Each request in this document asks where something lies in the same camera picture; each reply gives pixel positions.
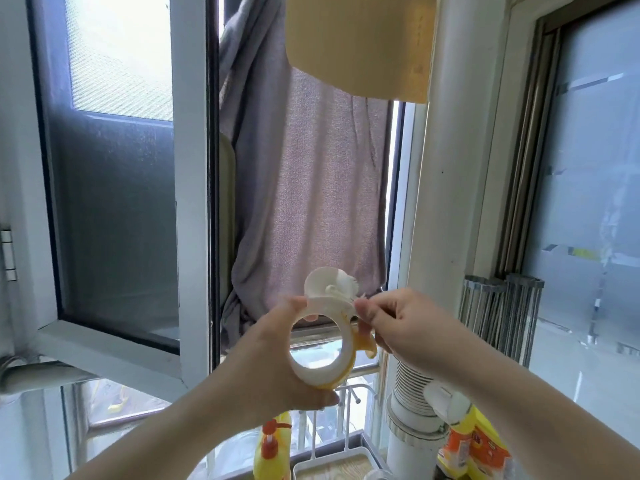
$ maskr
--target dish soap bottle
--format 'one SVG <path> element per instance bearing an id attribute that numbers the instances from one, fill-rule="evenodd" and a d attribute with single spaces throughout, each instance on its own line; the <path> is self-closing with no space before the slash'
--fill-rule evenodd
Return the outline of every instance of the dish soap bottle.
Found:
<path id="1" fill-rule="evenodd" d="M 262 426 L 253 457 L 255 480 L 291 480 L 291 415 L 286 412 Z"/>

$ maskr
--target person's right hand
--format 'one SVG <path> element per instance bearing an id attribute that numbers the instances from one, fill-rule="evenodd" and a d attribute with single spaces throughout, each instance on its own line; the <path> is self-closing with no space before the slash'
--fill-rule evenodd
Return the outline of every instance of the person's right hand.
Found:
<path id="1" fill-rule="evenodd" d="M 378 345 L 403 362 L 441 378 L 452 373 L 451 358 L 469 330 L 426 296 L 409 288 L 354 302 L 361 333 L 376 332 Z"/>

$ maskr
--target pipe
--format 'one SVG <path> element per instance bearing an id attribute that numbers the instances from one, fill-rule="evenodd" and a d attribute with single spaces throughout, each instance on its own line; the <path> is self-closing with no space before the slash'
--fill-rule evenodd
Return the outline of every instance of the pipe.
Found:
<path id="1" fill-rule="evenodd" d="M 16 365 L 0 370 L 0 395 L 17 395 L 91 379 L 99 377 L 58 361 Z"/>

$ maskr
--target person's left hand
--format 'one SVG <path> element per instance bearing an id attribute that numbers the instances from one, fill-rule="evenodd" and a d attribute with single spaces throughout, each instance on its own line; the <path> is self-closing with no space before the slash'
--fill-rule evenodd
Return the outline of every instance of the person's left hand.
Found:
<path id="1" fill-rule="evenodd" d="M 281 301 L 247 331 L 203 384 L 224 388 L 233 398 L 238 432 L 284 411 L 318 410 L 339 402 L 336 393 L 309 386 L 291 368 L 289 336 L 306 304 L 306 298 Z"/>

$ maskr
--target forearm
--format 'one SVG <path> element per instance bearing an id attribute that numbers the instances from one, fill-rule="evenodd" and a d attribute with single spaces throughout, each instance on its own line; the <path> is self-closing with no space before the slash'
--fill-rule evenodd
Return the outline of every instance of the forearm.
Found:
<path id="1" fill-rule="evenodd" d="M 204 410 L 215 411 L 215 417 Z M 186 479 L 217 444 L 235 434 L 233 416 L 221 393 L 204 398 L 196 389 L 83 465 L 69 480 Z"/>
<path id="2" fill-rule="evenodd" d="M 640 451 L 565 395 L 475 335 L 445 372 L 535 478 L 632 478 Z"/>

